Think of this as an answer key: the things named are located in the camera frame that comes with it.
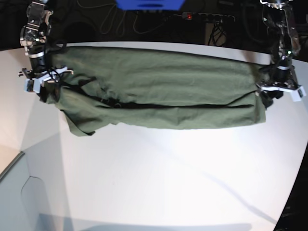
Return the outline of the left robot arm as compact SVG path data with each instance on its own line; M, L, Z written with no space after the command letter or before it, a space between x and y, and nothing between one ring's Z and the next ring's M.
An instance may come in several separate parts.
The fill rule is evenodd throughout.
M298 83L293 66L293 57L301 50L295 26L293 8L288 0L261 0L262 22L268 30L269 40L256 39L250 33L247 19L249 1L243 3L242 19L248 37L259 45L271 47L270 63L259 68L262 79L257 83L258 94L265 108L273 105L274 99L289 93L294 102L306 95Z

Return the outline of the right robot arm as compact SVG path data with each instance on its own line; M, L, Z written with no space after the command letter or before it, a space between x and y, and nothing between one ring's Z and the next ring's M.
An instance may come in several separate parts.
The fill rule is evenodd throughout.
M27 24L20 32L20 45L25 49L31 68L22 68L18 76L24 76L24 91L33 93L46 102L49 97L57 102L63 75L74 71L66 65L56 67L52 56L65 51L63 40L50 41L53 10L48 0L32 0L26 10Z

